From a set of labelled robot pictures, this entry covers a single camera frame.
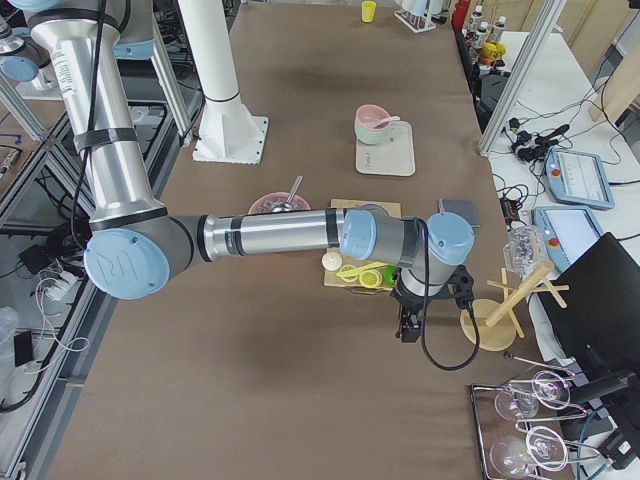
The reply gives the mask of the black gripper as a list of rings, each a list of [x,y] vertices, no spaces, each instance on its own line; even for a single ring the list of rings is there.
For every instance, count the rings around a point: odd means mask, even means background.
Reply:
[[[429,298],[411,291],[401,279],[396,281],[391,297],[399,304],[396,338],[404,343],[417,342],[421,337],[422,322],[425,309],[430,303]]]

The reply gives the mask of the third robot base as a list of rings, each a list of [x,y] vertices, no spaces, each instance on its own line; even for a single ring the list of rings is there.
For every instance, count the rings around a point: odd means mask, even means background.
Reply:
[[[49,53],[31,38],[28,28],[1,31],[1,72],[17,83],[23,99],[62,99]]]

